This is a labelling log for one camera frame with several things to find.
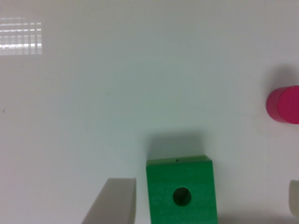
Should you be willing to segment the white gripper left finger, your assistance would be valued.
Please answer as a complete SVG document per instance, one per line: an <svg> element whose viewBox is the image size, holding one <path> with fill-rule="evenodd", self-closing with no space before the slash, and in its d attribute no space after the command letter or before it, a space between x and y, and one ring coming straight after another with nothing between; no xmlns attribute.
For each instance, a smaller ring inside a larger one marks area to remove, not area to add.
<svg viewBox="0 0 299 224"><path fill-rule="evenodd" d="M109 178L81 224L135 224L136 179Z"/></svg>

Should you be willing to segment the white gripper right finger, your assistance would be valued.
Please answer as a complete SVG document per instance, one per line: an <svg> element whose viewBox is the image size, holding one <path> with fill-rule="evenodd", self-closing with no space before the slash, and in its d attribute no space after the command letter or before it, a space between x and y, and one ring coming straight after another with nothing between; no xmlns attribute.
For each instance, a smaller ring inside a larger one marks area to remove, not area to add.
<svg viewBox="0 0 299 224"><path fill-rule="evenodd" d="M299 217L299 181L292 180L289 185L289 207L295 217Z"/></svg>

